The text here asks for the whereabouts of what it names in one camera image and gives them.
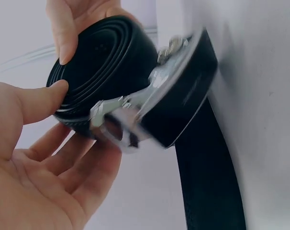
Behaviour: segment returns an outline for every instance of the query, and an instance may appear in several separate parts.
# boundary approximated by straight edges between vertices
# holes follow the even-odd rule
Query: silver metal buckle
[[[123,152],[135,152],[142,140],[150,135],[140,126],[140,121],[167,93],[173,73],[186,56],[188,41],[173,37],[169,46],[158,52],[160,66],[149,76],[150,85],[130,95],[97,102],[90,111],[90,129],[98,138],[107,138]]]

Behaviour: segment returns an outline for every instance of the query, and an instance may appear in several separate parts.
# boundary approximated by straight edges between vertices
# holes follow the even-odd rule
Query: white wall
[[[170,27],[166,18],[174,14],[160,10],[158,31],[208,29],[221,69],[210,100],[231,150],[248,229],[290,230],[290,0],[181,4],[185,25]]]

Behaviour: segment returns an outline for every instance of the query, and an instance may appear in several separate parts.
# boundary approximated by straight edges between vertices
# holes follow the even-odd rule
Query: belt buckle
[[[97,138],[107,138],[123,152],[136,152],[139,143],[153,138],[141,124],[166,93],[176,84],[194,53],[202,33],[174,36],[169,46],[158,52],[157,63],[149,76],[150,85],[130,95],[99,101],[90,110],[90,130]]]

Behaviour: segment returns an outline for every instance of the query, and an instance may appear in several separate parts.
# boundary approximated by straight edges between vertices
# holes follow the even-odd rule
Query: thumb
[[[78,33],[70,7],[64,0],[47,0],[46,14],[52,25],[61,65],[68,63],[78,45]]]
[[[49,117],[61,106],[68,90],[68,83],[60,80],[50,87],[39,89],[15,88],[23,124],[39,122]]]

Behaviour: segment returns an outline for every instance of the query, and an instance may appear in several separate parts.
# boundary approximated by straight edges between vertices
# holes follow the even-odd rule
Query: rolled belt
[[[114,16],[88,27],[79,35],[72,60],[59,60],[47,86],[65,79],[68,93],[55,117],[73,130],[95,138],[89,130],[89,111],[100,100],[108,100],[146,88],[156,67],[153,42],[133,21]]]
[[[124,16],[93,24],[79,35],[72,60],[64,66],[58,60],[51,70],[47,86],[60,79],[69,83],[55,117],[76,132],[97,138],[90,127],[91,111],[102,105],[99,102],[124,101],[123,96],[136,92],[149,95],[146,102],[135,104],[138,111],[147,108],[137,122],[163,147],[175,144],[188,229],[245,230],[231,158],[206,100],[217,71],[208,33],[203,30],[199,36],[175,41],[181,41],[182,49],[172,58],[174,43],[157,54],[144,31]],[[125,106],[138,102],[139,95],[125,101]],[[138,136],[129,134],[137,147]]]

